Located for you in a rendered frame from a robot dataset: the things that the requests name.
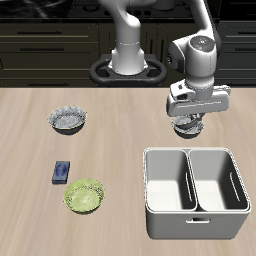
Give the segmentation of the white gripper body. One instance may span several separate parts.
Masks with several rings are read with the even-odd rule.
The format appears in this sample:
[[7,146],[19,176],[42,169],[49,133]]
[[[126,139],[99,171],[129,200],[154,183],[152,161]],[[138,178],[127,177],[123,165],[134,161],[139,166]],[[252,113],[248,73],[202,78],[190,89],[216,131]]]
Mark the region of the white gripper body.
[[170,117],[225,111],[229,108],[231,88],[227,85],[214,86],[212,96],[203,101],[175,101],[171,94],[167,97],[166,112]]

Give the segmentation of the small grey speckled bowl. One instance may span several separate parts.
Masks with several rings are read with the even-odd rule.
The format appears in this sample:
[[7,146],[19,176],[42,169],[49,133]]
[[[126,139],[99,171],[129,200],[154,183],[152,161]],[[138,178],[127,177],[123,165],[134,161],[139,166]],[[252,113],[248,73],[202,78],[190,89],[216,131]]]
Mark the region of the small grey speckled bowl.
[[172,127],[176,134],[184,139],[192,139],[197,137],[204,128],[202,121],[195,120],[190,124],[190,115],[176,116],[172,120]]

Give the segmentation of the medium black speckled bowl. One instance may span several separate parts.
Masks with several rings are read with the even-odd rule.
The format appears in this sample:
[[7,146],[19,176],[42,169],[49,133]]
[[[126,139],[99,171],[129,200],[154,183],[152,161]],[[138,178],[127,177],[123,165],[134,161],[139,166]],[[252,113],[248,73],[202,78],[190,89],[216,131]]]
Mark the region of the medium black speckled bowl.
[[64,106],[54,110],[48,117],[48,123],[62,135],[79,132],[86,121],[87,112],[80,107]]

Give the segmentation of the large green speckled bowl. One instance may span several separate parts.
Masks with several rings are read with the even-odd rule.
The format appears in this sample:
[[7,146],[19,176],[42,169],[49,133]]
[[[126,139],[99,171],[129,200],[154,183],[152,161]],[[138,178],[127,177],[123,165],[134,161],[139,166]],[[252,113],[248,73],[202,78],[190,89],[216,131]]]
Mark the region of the large green speckled bowl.
[[105,190],[97,180],[80,179],[67,186],[63,202],[76,213],[88,213],[97,209],[103,202]]

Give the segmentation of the white two-bin basket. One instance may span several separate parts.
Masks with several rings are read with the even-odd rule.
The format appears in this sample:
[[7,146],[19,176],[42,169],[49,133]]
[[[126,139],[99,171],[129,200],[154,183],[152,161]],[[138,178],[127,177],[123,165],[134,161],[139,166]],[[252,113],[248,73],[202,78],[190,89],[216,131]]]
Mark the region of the white two-bin basket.
[[232,239],[251,211],[226,148],[147,148],[143,168],[152,239]]

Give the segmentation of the small dark blue box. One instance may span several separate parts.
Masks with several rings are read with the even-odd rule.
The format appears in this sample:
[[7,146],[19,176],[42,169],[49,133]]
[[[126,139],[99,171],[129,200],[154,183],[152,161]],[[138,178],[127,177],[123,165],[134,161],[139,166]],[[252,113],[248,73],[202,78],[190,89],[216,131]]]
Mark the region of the small dark blue box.
[[66,184],[69,174],[70,162],[57,161],[55,164],[52,183],[53,184]]

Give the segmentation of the dark kitchen cupboards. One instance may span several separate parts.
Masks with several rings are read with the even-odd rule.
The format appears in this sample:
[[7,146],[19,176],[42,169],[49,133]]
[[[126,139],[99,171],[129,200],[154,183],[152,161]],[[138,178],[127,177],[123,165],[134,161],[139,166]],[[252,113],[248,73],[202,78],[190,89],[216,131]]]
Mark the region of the dark kitchen cupboards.
[[[167,65],[169,41],[195,30],[182,0],[174,8],[130,6],[142,22],[141,47],[167,70],[166,87],[181,79]],[[111,14],[98,0],[0,0],[0,87],[98,87],[91,66],[115,46]]]

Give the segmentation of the flat black base plate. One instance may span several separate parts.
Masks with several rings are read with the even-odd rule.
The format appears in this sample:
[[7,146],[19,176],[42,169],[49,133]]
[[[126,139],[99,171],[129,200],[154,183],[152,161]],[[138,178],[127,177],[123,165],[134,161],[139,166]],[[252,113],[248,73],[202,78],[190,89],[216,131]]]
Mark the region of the flat black base plate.
[[111,60],[110,54],[103,54],[90,68],[90,79],[98,87],[157,87],[167,77],[166,67],[154,54],[145,55],[147,67],[135,75],[115,73],[109,67]]

